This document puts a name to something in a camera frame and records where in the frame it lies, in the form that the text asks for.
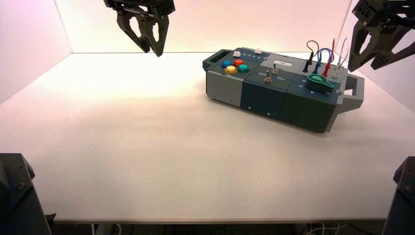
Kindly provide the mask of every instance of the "yellow button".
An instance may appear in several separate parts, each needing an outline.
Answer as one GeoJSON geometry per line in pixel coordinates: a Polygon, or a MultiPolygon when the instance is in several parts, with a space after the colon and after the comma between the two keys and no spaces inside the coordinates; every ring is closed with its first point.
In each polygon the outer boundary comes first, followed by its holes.
{"type": "Polygon", "coordinates": [[[230,65],[225,68],[225,73],[234,74],[237,72],[238,72],[238,69],[235,66],[230,65]]]}

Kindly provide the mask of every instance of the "round arcade button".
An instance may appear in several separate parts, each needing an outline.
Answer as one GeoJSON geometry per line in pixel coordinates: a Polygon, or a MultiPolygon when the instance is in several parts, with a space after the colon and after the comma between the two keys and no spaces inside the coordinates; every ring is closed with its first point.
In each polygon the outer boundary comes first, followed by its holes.
{"type": "Polygon", "coordinates": [[[236,69],[236,67],[235,66],[228,66],[228,67],[226,67],[225,68],[225,73],[229,73],[229,74],[234,74],[234,73],[237,73],[238,72],[238,70],[236,69]]]}
{"type": "Polygon", "coordinates": [[[224,61],[222,62],[222,64],[221,64],[221,67],[222,67],[222,68],[226,68],[226,67],[228,67],[229,65],[232,65],[232,62],[231,62],[231,61],[229,61],[229,60],[224,60],[224,61]]]}
{"type": "Polygon", "coordinates": [[[248,72],[249,71],[249,67],[247,66],[247,65],[240,65],[239,67],[238,67],[238,71],[239,72],[248,72]]]}
{"type": "Polygon", "coordinates": [[[242,60],[235,60],[235,62],[233,63],[236,66],[240,66],[242,65],[244,62],[242,60]]]}

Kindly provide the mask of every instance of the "green knob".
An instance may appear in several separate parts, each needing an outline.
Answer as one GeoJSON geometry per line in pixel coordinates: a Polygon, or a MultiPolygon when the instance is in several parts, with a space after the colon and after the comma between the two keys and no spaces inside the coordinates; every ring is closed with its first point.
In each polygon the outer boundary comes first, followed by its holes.
{"type": "Polygon", "coordinates": [[[331,93],[333,91],[333,84],[331,84],[326,77],[318,75],[318,74],[310,74],[307,77],[307,81],[305,82],[305,87],[312,91],[317,92],[327,92],[331,93]]]}

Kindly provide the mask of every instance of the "teal button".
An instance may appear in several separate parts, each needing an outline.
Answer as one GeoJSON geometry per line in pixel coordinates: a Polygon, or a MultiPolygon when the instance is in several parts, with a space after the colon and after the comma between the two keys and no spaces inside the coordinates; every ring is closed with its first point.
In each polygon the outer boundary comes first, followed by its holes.
{"type": "Polygon", "coordinates": [[[238,67],[238,71],[239,72],[248,72],[249,71],[249,67],[247,65],[240,65],[238,67]]]}

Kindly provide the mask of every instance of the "blue button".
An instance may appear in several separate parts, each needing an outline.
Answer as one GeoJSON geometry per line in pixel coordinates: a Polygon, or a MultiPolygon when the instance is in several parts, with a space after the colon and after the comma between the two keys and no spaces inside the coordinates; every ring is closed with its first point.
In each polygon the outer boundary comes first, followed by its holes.
{"type": "Polygon", "coordinates": [[[221,67],[222,68],[226,68],[226,67],[228,67],[230,65],[232,65],[232,62],[229,61],[229,60],[225,60],[225,61],[222,62],[221,67]]]}

